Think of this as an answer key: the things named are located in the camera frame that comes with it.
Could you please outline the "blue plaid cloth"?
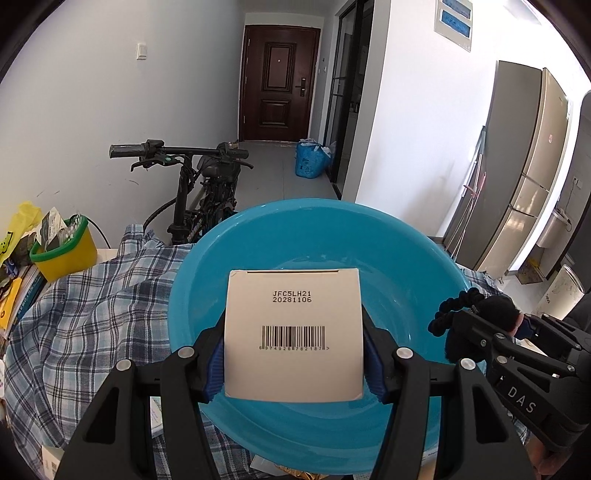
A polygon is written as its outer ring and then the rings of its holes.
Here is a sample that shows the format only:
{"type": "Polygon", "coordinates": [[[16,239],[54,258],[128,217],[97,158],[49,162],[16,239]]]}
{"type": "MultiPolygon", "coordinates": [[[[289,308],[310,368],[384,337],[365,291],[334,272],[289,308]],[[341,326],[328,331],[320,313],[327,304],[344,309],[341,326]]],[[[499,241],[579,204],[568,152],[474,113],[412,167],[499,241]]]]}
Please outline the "blue plaid cloth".
{"type": "Polygon", "coordinates": [[[189,252],[129,225],[114,259],[50,284],[13,327],[4,357],[7,439],[33,478],[43,475],[43,448],[67,446],[117,361],[168,356],[168,299],[189,252]]]}

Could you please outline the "yellow plastic bag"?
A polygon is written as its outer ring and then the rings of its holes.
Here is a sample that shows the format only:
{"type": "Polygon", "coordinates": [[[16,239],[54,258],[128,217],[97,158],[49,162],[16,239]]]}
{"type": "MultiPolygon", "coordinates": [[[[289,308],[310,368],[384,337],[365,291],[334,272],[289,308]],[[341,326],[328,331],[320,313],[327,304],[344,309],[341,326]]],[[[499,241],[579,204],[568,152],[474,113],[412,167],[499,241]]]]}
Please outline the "yellow plastic bag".
{"type": "Polygon", "coordinates": [[[42,211],[30,201],[21,203],[12,216],[6,235],[1,239],[0,264],[7,260],[22,236],[33,230],[42,220],[42,211]]]}

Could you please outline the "dark brown entry door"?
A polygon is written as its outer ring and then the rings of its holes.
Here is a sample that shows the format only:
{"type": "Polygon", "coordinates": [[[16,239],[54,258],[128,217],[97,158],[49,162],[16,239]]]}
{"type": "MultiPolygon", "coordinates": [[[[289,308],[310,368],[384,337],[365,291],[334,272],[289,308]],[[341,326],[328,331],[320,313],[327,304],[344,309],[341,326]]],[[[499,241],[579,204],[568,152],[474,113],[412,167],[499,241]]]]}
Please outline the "dark brown entry door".
{"type": "Polygon", "coordinates": [[[308,136],[321,30],[247,25],[239,139],[297,142],[308,136]]]}

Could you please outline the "yellow green bin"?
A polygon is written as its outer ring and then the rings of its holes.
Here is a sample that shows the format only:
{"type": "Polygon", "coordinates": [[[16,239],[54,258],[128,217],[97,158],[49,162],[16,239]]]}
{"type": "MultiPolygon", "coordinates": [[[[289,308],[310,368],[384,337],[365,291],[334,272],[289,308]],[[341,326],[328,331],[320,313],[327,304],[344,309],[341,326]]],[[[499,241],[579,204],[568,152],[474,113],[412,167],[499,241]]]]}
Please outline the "yellow green bin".
{"type": "Polygon", "coordinates": [[[89,269],[97,263],[97,248],[88,228],[88,219],[74,215],[65,224],[75,226],[75,231],[63,245],[44,251],[35,242],[30,251],[30,260],[48,282],[89,269]]]}

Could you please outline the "wall electrical panel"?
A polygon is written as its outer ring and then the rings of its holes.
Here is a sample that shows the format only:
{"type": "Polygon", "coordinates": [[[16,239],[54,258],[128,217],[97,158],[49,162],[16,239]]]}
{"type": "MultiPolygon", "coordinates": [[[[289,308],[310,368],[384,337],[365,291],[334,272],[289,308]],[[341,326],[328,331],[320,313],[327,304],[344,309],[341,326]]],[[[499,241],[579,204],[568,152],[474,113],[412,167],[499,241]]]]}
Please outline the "wall electrical panel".
{"type": "Polygon", "coordinates": [[[473,37],[473,3],[469,0],[437,0],[434,30],[470,52],[473,37]]]}

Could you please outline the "black bicycle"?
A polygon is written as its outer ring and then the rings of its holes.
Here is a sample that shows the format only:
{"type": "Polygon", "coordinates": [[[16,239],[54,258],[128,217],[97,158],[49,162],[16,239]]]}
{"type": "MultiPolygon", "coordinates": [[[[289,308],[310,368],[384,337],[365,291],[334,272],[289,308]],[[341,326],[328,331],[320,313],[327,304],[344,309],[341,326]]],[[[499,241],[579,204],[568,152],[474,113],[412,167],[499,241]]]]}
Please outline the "black bicycle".
{"type": "Polygon", "coordinates": [[[216,225],[235,215],[235,199],[240,171],[253,166],[247,160],[249,151],[235,143],[222,142],[214,149],[167,146],[162,140],[148,139],[140,144],[109,147],[109,157],[132,158],[133,169],[155,165],[178,165],[179,178],[174,198],[156,209],[143,223],[148,226],[168,208],[173,209],[167,228],[173,245],[195,243],[216,225]]]}

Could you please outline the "blue plastic basin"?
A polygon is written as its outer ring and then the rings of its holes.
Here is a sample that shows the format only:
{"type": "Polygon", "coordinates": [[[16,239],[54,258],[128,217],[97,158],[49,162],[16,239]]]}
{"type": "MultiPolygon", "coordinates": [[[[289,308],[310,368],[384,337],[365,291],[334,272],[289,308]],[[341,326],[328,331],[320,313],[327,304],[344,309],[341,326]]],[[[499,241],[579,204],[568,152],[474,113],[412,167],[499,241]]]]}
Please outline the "blue plastic basin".
{"type": "MultiPolygon", "coordinates": [[[[408,224],[354,203],[284,200],[252,207],[216,226],[182,261],[168,304],[172,349],[189,346],[221,317],[233,270],[356,268],[377,327],[441,362],[444,340],[429,323],[469,286],[443,250],[408,224]]],[[[281,466],[314,473],[373,469],[390,407],[373,394],[328,404],[235,400],[218,394],[204,416],[238,445],[281,466]]]]}

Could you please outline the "white marbled paper roll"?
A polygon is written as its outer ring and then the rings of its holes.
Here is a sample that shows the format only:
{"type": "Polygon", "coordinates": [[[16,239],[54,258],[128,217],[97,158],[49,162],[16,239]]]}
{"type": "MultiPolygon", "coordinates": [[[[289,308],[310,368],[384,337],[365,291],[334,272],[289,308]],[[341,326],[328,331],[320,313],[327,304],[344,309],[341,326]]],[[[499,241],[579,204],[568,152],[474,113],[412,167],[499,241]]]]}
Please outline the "white marbled paper roll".
{"type": "Polygon", "coordinates": [[[571,267],[563,265],[538,302],[535,314],[563,320],[585,295],[585,289],[571,267]]]}

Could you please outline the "blue shopping bag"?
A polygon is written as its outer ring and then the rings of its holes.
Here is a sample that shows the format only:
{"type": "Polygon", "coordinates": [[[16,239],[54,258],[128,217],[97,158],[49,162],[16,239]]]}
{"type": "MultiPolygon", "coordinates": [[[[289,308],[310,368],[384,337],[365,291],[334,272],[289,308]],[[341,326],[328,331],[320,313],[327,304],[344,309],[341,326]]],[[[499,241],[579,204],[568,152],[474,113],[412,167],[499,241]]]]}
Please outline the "blue shopping bag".
{"type": "Polygon", "coordinates": [[[294,173],[305,179],[321,176],[332,165],[332,152],[314,139],[304,139],[295,146],[294,173]]]}

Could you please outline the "white barcode box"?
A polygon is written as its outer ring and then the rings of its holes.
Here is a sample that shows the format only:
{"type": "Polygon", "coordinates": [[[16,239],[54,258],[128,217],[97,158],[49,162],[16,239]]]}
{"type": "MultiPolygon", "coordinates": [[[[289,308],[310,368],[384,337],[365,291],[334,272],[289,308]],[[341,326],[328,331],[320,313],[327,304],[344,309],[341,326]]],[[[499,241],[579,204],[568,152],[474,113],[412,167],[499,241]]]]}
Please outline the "white barcode box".
{"type": "Polygon", "coordinates": [[[223,353],[229,398],[280,403],[361,399],[359,271],[231,271],[223,353]]]}

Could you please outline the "silver refrigerator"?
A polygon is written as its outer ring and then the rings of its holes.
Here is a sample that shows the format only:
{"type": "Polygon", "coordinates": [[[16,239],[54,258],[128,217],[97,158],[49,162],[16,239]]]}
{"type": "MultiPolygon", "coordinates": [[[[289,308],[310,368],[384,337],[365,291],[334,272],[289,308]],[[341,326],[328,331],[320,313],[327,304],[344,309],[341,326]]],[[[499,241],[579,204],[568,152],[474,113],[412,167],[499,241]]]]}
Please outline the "silver refrigerator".
{"type": "Polygon", "coordinates": [[[476,197],[455,220],[456,261],[503,276],[532,232],[550,193],[568,127],[568,100],[546,68],[498,61],[476,197]]]}

